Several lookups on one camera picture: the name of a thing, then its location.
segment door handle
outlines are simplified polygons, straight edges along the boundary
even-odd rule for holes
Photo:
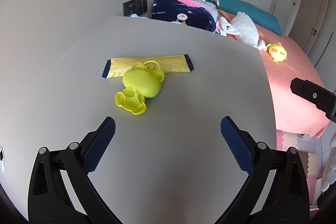
[[[314,31],[314,35],[316,35],[317,30],[315,30],[314,28],[311,28]]]

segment toy handle ring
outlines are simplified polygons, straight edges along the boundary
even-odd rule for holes
[[[157,69],[160,69],[160,64],[159,64],[158,62],[154,61],[154,60],[146,61],[146,62],[144,63],[144,65],[149,64],[149,63],[154,63],[154,64],[156,64],[156,65],[157,65]]]

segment metal screw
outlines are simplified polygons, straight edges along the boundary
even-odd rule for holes
[[[297,153],[297,150],[296,150],[294,147],[291,147],[291,148],[289,149],[289,151],[291,151],[293,154],[296,154],[296,153]]]
[[[258,143],[258,147],[262,150],[266,149],[267,145],[263,142]]]
[[[45,147],[40,148],[39,153],[44,154],[47,151]]]
[[[69,148],[70,148],[71,150],[75,150],[77,147],[78,147],[78,143],[71,143],[71,144],[69,145]]]

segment teal pillow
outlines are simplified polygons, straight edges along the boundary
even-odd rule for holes
[[[254,23],[272,31],[278,36],[282,36],[281,28],[276,16],[261,10],[254,5],[241,0],[219,0],[219,10],[226,11],[230,14],[236,15],[237,12],[247,14]]]

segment pink blanket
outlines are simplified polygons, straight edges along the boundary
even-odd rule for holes
[[[276,128],[291,133],[316,135],[319,138],[329,120],[314,104],[293,94],[290,84],[298,77],[323,86],[321,78],[294,40],[285,35],[280,37],[257,24],[256,27],[265,34],[266,45],[280,42],[287,51],[288,60],[279,63],[275,63],[268,52],[260,51],[272,93]]]

